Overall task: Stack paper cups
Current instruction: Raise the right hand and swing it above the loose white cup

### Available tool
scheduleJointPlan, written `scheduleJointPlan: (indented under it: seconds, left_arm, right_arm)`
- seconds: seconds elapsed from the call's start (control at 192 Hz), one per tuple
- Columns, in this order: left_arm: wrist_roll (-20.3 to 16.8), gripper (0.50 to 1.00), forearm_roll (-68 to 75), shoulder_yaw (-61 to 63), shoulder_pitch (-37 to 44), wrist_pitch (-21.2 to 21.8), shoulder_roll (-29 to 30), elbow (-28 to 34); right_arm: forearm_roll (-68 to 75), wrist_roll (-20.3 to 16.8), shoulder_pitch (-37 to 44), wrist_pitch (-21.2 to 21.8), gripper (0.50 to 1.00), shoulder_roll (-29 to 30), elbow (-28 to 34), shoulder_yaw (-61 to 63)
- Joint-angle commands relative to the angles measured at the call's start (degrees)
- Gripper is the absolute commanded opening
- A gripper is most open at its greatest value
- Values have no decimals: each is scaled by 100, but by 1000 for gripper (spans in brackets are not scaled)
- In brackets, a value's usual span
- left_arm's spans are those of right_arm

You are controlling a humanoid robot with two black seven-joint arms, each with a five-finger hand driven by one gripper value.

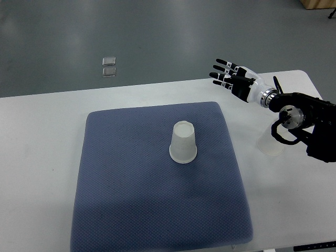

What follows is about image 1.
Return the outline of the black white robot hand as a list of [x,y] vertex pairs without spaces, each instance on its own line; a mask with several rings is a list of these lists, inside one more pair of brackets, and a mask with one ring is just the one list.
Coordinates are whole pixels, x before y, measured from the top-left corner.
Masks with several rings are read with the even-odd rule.
[[213,78],[213,84],[226,88],[244,102],[255,102],[266,107],[266,99],[277,92],[259,74],[244,66],[216,59],[213,68],[216,71],[209,74]]

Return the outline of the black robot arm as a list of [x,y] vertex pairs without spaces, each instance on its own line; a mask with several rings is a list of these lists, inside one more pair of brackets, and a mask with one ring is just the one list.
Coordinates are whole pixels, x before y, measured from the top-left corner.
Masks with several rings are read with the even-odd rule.
[[307,146],[308,156],[335,162],[335,104],[293,92],[284,93],[277,77],[273,77],[276,94],[269,95],[266,105],[279,119],[271,125],[271,135],[278,142]]

